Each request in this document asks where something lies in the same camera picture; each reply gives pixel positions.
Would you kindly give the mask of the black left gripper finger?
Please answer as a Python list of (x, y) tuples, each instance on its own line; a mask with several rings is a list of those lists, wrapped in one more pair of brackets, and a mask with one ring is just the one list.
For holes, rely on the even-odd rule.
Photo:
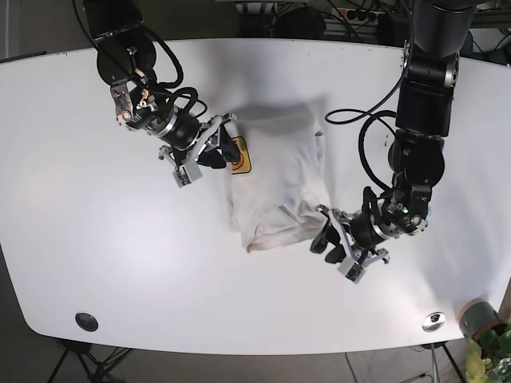
[(326, 222), (312, 240), (310, 252), (320, 255), (329, 245), (332, 245), (333, 248), (325, 256), (326, 263), (355, 263), (356, 258), (348, 240), (348, 235), (351, 233), (351, 219), (354, 215), (327, 206), (317, 206), (315, 210), (326, 219)]
[(353, 283), (358, 283), (366, 269), (376, 263), (383, 261), (387, 264), (390, 261), (390, 255), (385, 248), (362, 249), (358, 246), (352, 246), (349, 255), (340, 263), (338, 272)]

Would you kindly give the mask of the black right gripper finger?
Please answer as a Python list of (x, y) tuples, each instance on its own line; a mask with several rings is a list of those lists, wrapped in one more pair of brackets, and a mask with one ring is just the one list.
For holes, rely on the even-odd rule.
[(206, 148), (199, 154), (198, 164), (212, 169), (226, 168), (231, 163), (231, 153), (227, 145), (221, 145), (219, 148)]
[(172, 146), (172, 175), (179, 188), (202, 176), (200, 166), (224, 169), (227, 164), (239, 161), (239, 148), (228, 132), (228, 127), (235, 126), (233, 113), (214, 116), (208, 123), (199, 125), (198, 135), (186, 148)]

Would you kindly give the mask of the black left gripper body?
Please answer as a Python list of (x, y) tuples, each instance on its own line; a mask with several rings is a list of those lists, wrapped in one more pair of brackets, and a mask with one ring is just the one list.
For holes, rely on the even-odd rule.
[(431, 188), (392, 189), (375, 195), (371, 188), (362, 193), (361, 211), (350, 219), (349, 233), (365, 251), (388, 239), (416, 235), (428, 227)]

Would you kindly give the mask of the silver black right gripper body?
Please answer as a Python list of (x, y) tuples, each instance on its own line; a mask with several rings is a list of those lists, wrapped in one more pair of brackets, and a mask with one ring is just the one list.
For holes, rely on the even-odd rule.
[(133, 104), (127, 129), (146, 132), (167, 144), (168, 152), (178, 164), (183, 164), (206, 131), (206, 126), (190, 112), (168, 98), (146, 92), (130, 92)]

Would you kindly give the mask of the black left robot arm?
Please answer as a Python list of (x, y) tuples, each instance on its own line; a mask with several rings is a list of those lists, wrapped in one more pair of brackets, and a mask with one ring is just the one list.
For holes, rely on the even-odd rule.
[[(410, 39), (402, 55), (402, 75), (392, 93), (398, 94), (396, 111), (375, 105), (357, 111), (364, 123), (358, 135), (358, 154), (366, 174), (382, 192), (369, 187), (362, 206), (349, 214), (333, 207), (316, 209), (326, 223), (316, 235), (311, 252), (325, 253), (327, 263), (357, 283), (366, 268), (382, 260), (379, 245), (401, 235), (415, 235), (428, 224), (432, 191), (445, 171), (444, 139), (450, 131), (451, 108), (459, 74), (459, 52), (469, 32), (477, 1), (414, 1), (404, 6)], [(395, 120), (394, 142), (388, 152), (392, 184), (383, 183), (369, 167), (364, 140), (375, 121)]]

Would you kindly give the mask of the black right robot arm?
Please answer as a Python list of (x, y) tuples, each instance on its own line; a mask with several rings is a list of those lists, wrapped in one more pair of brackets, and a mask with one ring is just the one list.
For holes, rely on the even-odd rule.
[(228, 133), (228, 113), (201, 122), (192, 108), (202, 105), (193, 87), (184, 87), (183, 68), (169, 46), (145, 26), (136, 1), (84, 1), (78, 18), (97, 52), (97, 71), (110, 87), (117, 122), (163, 142), (158, 157), (173, 166), (181, 187), (201, 176), (201, 168), (223, 169), (240, 161)]

